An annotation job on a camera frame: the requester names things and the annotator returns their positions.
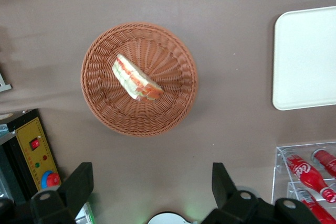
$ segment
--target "red bottle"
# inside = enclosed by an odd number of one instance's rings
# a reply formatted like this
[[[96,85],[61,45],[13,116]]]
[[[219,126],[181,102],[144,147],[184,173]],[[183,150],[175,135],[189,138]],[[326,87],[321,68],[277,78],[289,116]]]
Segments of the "red bottle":
[[[283,154],[289,169],[305,186],[317,191],[327,202],[336,202],[336,192],[328,187],[314,167],[291,150],[283,150]]]
[[[324,166],[324,168],[327,170],[327,172],[333,176],[336,177],[336,157],[331,155],[330,153],[326,152],[323,149],[318,149],[313,152],[311,155],[311,159],[315,163],[320,163]]]
[[[295,192],[298,200],[304,203],[322,224],[336,224],[336,220],[316,201],[310,192],[304,189],[297,189]]]

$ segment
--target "sandwich slice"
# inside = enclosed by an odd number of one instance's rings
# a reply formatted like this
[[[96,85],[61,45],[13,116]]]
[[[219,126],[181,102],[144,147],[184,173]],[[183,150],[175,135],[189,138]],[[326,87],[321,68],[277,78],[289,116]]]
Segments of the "sandwich slice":
[[[118,54],[112,71],[131,98],[153,102],[163,95],[163,89],[125,56]]]

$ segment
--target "white tray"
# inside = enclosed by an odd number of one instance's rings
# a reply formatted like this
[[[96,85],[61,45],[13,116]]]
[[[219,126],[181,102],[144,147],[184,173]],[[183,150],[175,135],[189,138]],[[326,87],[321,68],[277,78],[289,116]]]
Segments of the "white tray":
[[[275,24],[273,105],[336,104],[336,6],[282,14]]]

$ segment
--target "electrical device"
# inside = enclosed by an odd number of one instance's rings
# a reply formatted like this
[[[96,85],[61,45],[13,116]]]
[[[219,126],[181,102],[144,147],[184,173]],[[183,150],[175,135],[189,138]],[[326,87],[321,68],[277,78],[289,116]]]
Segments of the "electrical device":
[[[20,205],[39,190],[59,184],[38,110],[0,114],[0,198]]]
[[[92,163],[81,163],[56,191],[41,191],[20,206],[14,206],[10,199],[0,199],[0,223],[76,224],[75,216],[92,190]]]

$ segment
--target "wicker basket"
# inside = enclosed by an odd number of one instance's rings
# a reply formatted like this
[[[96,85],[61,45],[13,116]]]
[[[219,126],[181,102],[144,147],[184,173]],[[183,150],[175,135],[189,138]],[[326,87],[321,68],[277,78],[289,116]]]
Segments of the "wicker basket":
[[[162,87],[161,98],[146,103],[127,94],[112,72],[119,53]],[[125,135],[154,136],[187,116],[198,79],[190,52],[174,34],[150,23],[125,23],[106,31],[90,46],[81,86],[91,111],[107,127]]]

